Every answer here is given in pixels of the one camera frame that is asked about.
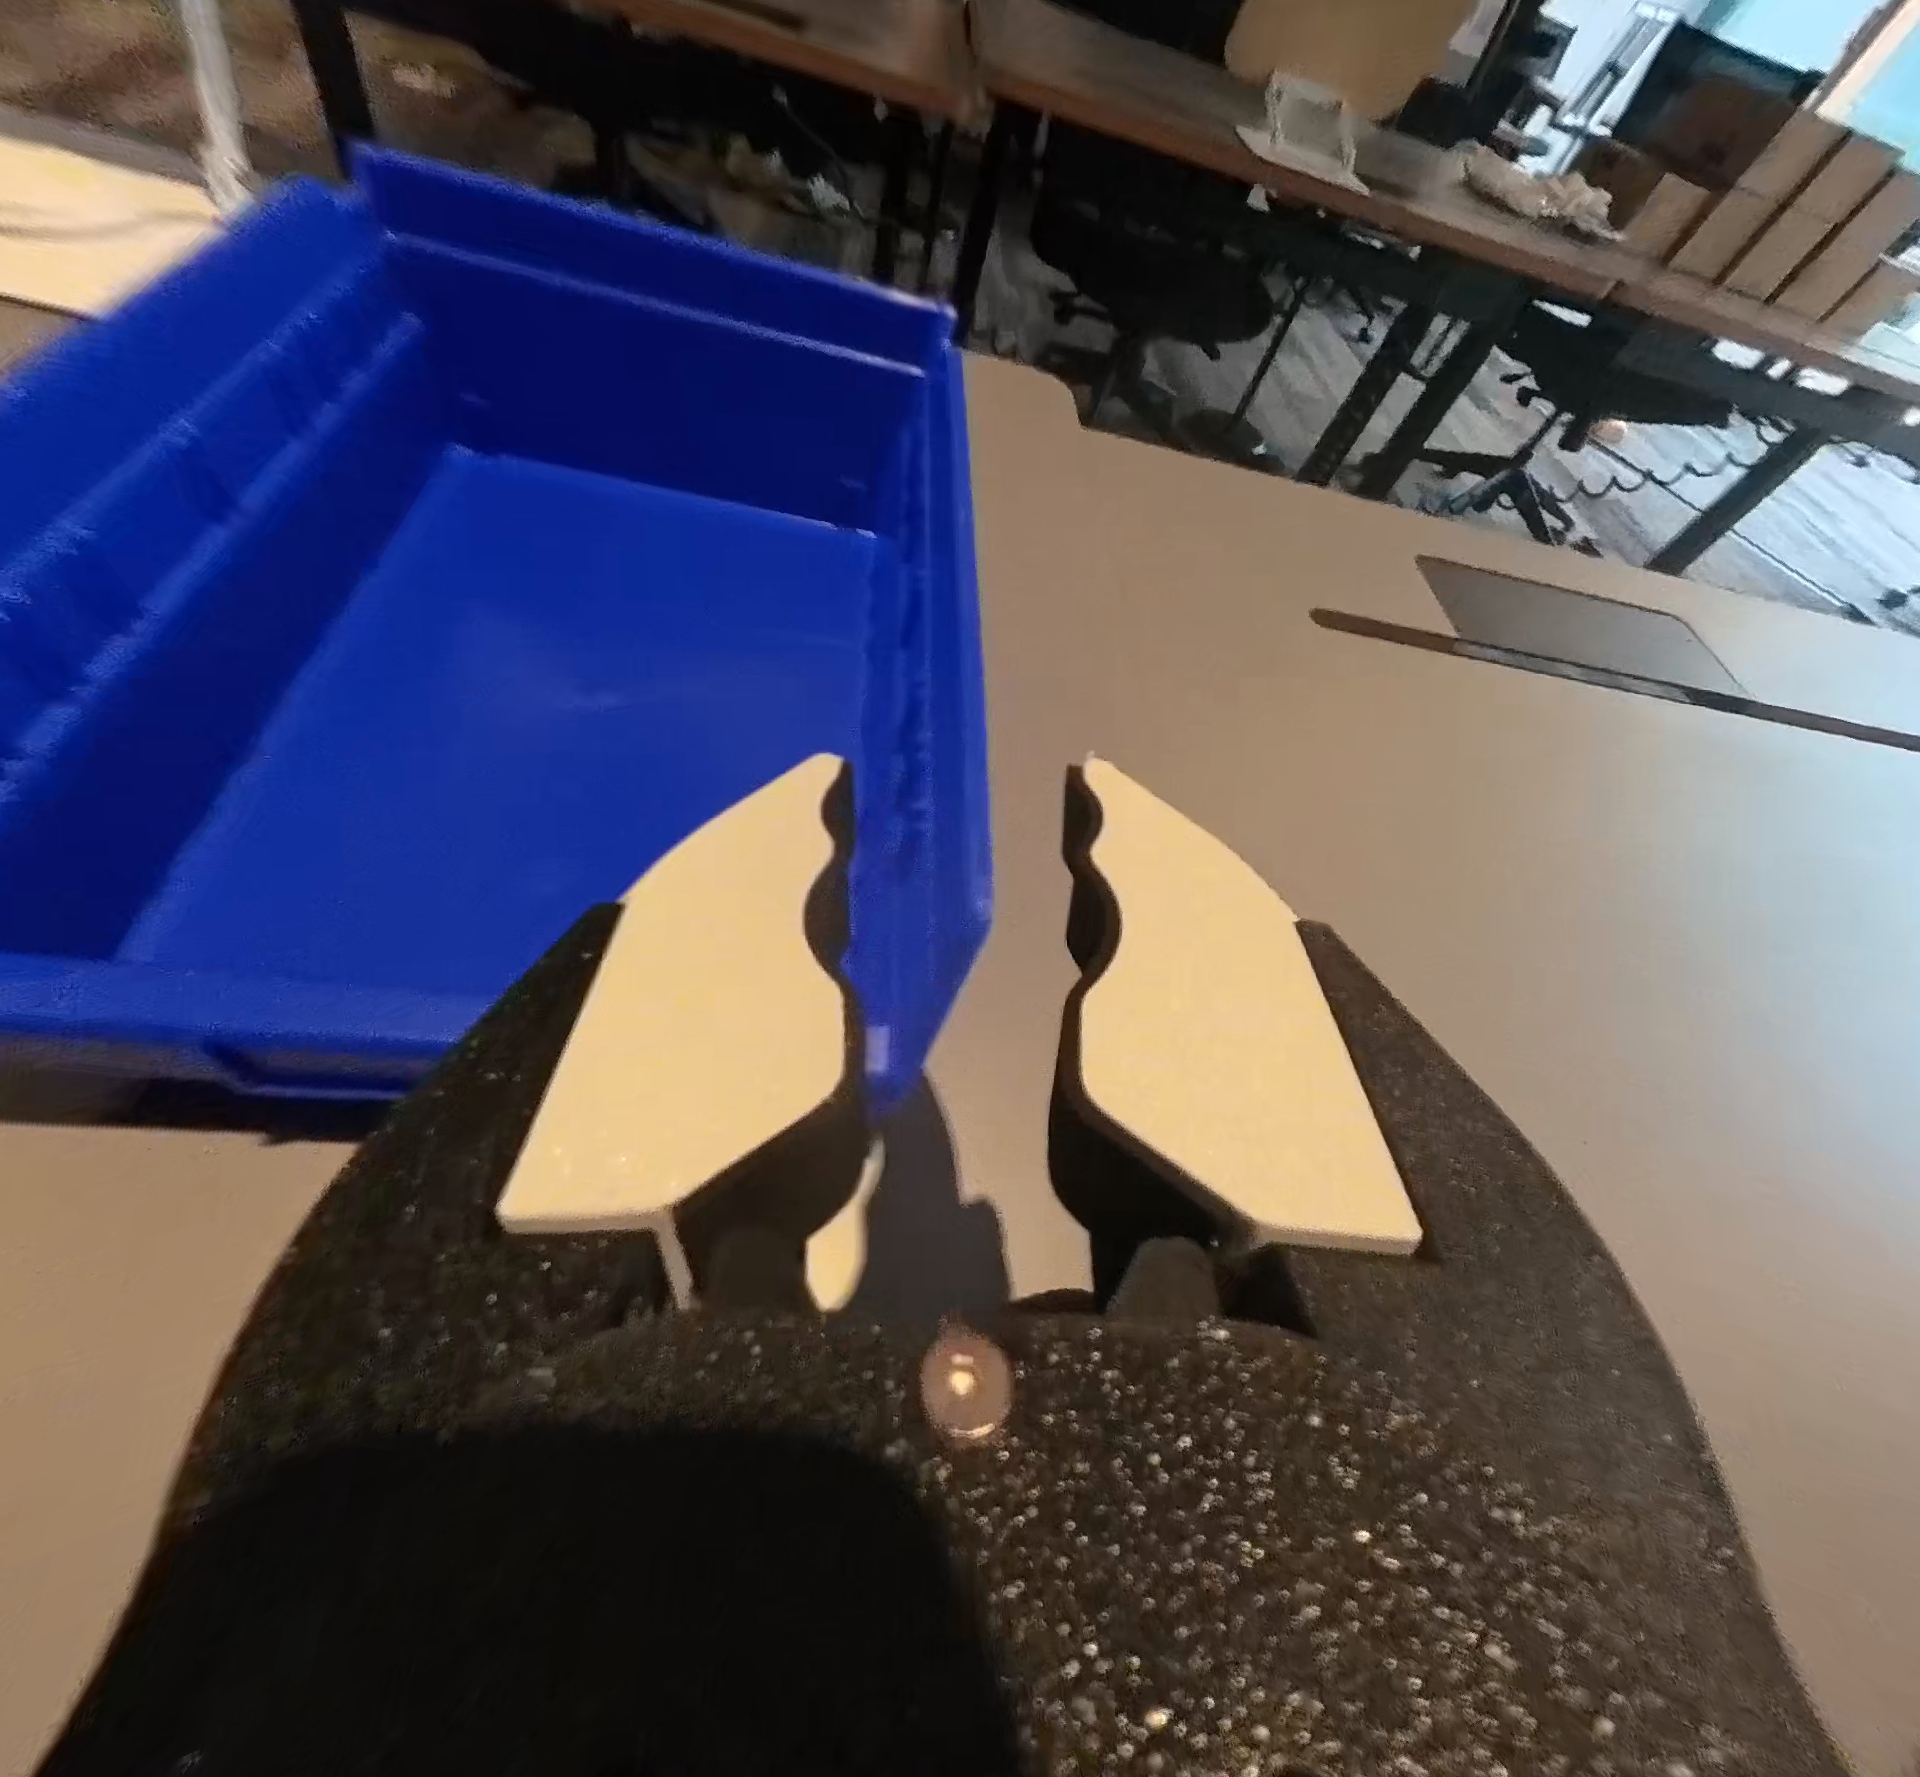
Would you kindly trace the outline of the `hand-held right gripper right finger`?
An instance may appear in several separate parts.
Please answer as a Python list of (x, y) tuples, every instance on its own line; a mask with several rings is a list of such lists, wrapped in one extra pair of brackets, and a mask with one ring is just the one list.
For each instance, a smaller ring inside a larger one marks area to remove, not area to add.
[(1217, 1271), (1309, 1249), (1413, 1260), (1416, 1199), (1293, 907), (1115, 761), (1062, 782), (1072, 988), (1047, 1177), (1111, 1301), (1145, 1243)]

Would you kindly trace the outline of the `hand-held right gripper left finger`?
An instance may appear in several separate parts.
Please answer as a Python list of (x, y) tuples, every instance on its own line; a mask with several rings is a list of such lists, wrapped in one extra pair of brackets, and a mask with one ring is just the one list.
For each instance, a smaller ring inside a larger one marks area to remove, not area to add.
[(502, 1231), (645, 1231), (684, 1304), (717, 1290), (740, 1241), (763, 1241), (805, 1304), (853, 1290), (846, 1213), (876, 1153), (846, 870), (853, 762), (805, 756), (618, 895), (495, 1203)]

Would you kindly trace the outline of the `blue plastic bin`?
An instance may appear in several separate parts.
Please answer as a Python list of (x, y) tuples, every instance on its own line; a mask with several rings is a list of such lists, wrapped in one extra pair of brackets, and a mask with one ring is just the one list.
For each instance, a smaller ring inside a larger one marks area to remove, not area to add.
[(889, 1108), (993, 923), (949, 304), (358, 149), (4, 380), (4, 1069), (405, 1094), (853, 762)]

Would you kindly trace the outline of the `black office chair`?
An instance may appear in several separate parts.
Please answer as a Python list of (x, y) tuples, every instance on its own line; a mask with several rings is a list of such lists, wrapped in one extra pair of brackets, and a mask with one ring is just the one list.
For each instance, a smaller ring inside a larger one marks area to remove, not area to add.
[(1273, 319), (1262, 217), (1197, 166), (1053, 117), (1025, 238), (1123, 339), (1216, 356)]

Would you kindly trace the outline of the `row of cardboard boxes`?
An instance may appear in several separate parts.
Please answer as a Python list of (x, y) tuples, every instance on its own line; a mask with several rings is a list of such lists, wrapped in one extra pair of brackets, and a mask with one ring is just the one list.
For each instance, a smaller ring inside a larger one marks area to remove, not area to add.
[(1668, 222), (1632, 218), (1644, 257), (1694, 288), (1862, 339), (1917, 301), (1908, 242), (1920, 182), (1895, 149), (1817, 110), (1791, 110), (1762, 149), (1709, 196), (1668, 176)]

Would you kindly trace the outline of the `white desk mat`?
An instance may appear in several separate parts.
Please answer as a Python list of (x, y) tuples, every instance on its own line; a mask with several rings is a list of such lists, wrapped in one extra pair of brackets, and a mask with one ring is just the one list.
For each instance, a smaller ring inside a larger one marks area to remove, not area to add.
[(214, 238), (214, 203), (175, 176), (39, 138), (0, 138), (0, 296), (97, 317)]

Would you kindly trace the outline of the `instruction sheet on stand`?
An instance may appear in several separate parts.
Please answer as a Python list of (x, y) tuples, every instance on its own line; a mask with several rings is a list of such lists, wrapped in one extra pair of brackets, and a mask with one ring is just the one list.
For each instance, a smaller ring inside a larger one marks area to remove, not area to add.
[(219, 217), (252, 203), (252, 155), (245, 145), (240, 84), (231, 70), (227, 28), (219, 0), (173, 0), (194, 100), (200, 117), (196, 168), (208, 198)]

